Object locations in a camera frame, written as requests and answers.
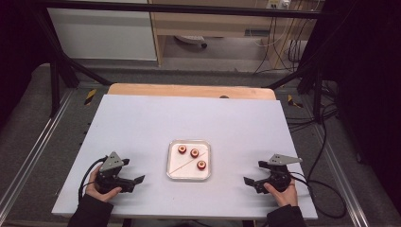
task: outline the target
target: hand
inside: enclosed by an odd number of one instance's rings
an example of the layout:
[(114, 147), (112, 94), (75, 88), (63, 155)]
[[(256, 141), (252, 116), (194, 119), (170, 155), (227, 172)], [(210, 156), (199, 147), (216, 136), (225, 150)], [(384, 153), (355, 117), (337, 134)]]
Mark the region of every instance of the hand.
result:
[(100, 201), (108, 202), (111, 200), (113, 197), (115, 197), (121, 190), (121, 187), (117, 187), (110, 192), (106, 194), (100, 194), (97, 190), (97, 184), (95, 183), (96, 175), (97, 172), (100, 170), (100, 166), (98, 166), (92, 173), (91, 176), (89, 177), (89, 184), (86, 186), (85, 193), (88, 194), (89, 196), (98, 199)]
[(288, 188), (284, 192), (277, 191), (271, 184), (265, 183), (263, 184), (276, 199), (278, 206), (298, 206), (298, 196), (297, 189), (295, 188), (295, 180), (291, 179), (291, 183)]

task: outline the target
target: aluminum rail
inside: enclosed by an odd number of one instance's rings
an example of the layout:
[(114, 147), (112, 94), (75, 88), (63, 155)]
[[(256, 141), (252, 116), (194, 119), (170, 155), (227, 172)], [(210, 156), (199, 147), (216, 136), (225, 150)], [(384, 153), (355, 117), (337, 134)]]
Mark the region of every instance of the aluminum rail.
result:
[(322, 18), (339, 17), (338, 14), (332, 12), (299, 11), (299, 10), (285, 10), (285, 9), (277, 10), (277, 9), (253, 9), (253, 8), (228, 8), (228, 7), (89, 2), (89, 1), (66, 1), (66, 0), (36, 0), (31, 3), (44, 8), (53, 8), (53, 9), (170, 12), (170, 13), (237, 15), (237, 16), (305, 18), (305, 19), (322, 19)]

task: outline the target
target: metal frame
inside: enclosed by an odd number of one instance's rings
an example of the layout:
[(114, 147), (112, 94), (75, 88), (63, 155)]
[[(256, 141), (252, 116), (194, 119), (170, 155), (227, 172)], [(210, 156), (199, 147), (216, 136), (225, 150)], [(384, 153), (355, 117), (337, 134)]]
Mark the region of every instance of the metal frame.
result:
[[(314, 110), (312, 108), (312, 104), (310, 103), (309, 98), (302, 96), (302, 101), (304, 103), (307, 112), (309, 113), (309, 116), (312, 117), (314, 115)], [(315, 124), (314, 127), (322, 143), (324, 138), (323, 126)], [(368, 227), (369, 226), (368, 219), (366, 219), (365, 213), (363, 212), (362, 207), (357, 201), (357, 196), (354, 193), (354, 190), (350, 185), (348, 178), (344, 170), (342, 169), (340, 162), (338, 161), (336, 154), (333, 148), (331, 147), (330, 141), (328, 139), (326, 140), (324, 151), (325, 151), (324, 156), (327, 160), (331, 172), (333, 173), (336, 185), (339, 188), (340, 193), (344, 197), (351, 220), (357, 227)]]
[(3, 225), (12, 205), (17, 200), (18, 195), (22, 191), (30, 173), (32, 172), (36, 163), (39, 161), (39, 158), (41, 157), (41, 154), (44, 151), (47, 142), (49, 141), (51, 135), (53, 134), (53, 131), (59, 124), (74, 92), (75, 90), (73, 89), (69, 89), (66, 91), (61, 100), (60, 109), (55, 113), (55, 116), (53, 118), (50, 118), (48, 120), (46, 126), (44, 127), (44, 130), (42, 131), (32, 150), (27, 155), (24, 163), (21, 165), (20, 170), (14, 177), (12, 183), (9, 185), (9, 188), (3, 195), (3, 198), (0, 200), (0, 226)]

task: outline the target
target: wooden table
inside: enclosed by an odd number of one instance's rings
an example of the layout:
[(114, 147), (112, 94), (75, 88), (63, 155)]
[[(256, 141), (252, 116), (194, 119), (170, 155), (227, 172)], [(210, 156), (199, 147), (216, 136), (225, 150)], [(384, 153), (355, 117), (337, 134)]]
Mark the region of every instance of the wooden table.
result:
[(160, 85), (115, 83), (108, 92), (109, 95), (131, 96), (196, 96), (196, 97), (229, 97), (245, 99), (275, 100), (272, 89), (249, 87), (220, 87), (192, 85)]
[[(167, 176), (168, 147), (177, 139), (210, 144), (210, 177), (177, 182)], [(271, 195), (256, 194), (243, 178), (267, 178), (266, 169), (257, 162), (274, 153), (297, 156), (272, 90), (116, 83), (102, 98), (53, 214), (74, 214), (77, 176), (112, 151), (131, 160), (120, 177), (146, 175), (133, 193), (113, 198), (116, 218), (266, 218), (277, 208), (276, 201)], [(288, 169), (303, 173), (299, 164)], [(307, 188), (296, 184), (304, 217), (317, 218)]]

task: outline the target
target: red ring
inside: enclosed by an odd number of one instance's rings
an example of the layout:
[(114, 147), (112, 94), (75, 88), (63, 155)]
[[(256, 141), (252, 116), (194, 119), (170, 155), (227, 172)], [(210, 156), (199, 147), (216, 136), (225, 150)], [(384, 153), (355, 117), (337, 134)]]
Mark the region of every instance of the red ring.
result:
[(180, 145), (180, 146), (178, 147), (178, 152), (179, 152), (180, 154), (184, 154), (184, 153), (186, 152), (186, 146), (185, 146), (185, 145)]
[(206, 169), (206, 163), (205, 163), (204, 161), (198, 161), (197, 166), (198, 166), (198, 169), (199, 169), (199, 170), (204, 170), (204, 169)]
[(191, 156), (192, 156), (192, 158), (197, 158), (198, 155), (200, 155), (200, 152), (199, 152), (196, 148), (193, 148), (193, 149), (191, 150)]

